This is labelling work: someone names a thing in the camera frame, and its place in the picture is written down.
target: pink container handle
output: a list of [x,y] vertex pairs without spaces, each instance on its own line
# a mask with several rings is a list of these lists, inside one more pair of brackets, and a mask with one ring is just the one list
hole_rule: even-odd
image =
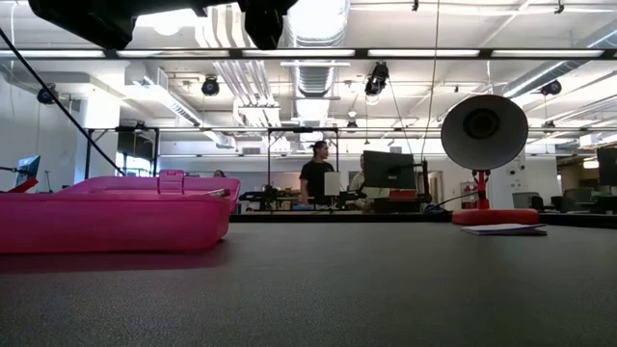
[[161,171],[157,180],[156,191],[158,192],[158,194],[184,195],[184,171]]

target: computer monitor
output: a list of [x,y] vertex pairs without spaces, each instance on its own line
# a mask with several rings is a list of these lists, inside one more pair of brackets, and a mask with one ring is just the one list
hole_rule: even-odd
[[39,172],[40,155],[19,159],[17,166],[17,176],[15,178],[15,187],[21,185],[30,178],[37,178]]
[[390,189],[416,189],[416,170],[412,154],[364,151],[364,186]]
[[600,184],[617,186],[617,148],[598,148]]

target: ventilation grille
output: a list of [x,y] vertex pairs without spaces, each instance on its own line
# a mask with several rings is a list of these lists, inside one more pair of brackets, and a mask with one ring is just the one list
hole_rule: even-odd
[[242,147],[242,154],[261,154],[259,147]]
[[169,105],[169,108],[175,114],[177,114],[177,115],[181,116],[182,118],[184,118],[184,119],[190,121],[191,123],[193,123],[193,126],[200,126],[199,120],[197,120],[195,117],[191,116],[191,114],[186,112],[184,107],[182,107],[180,104],[174,102],[171,105]]

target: pink plastic container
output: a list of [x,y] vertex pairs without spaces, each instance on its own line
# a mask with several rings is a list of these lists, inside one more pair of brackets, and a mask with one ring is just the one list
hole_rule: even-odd
[[[228,189],[216,198],[207,192]],[[97,177],[55,194],[0,194],[0,253],[204,250],[228,232],[240,182]]]

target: man with dark hair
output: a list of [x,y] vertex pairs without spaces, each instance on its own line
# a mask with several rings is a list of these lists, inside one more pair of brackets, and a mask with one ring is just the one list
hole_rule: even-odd
[[325,176],[335,168],[326,163],[326,159],[328,159],[328,144],[325,141],[317,141],[312,145],[312,159],[302,167],[300,173],[301,203],[309,204],[309,197],[312,197],[315,204],[330,204],[324,193]]

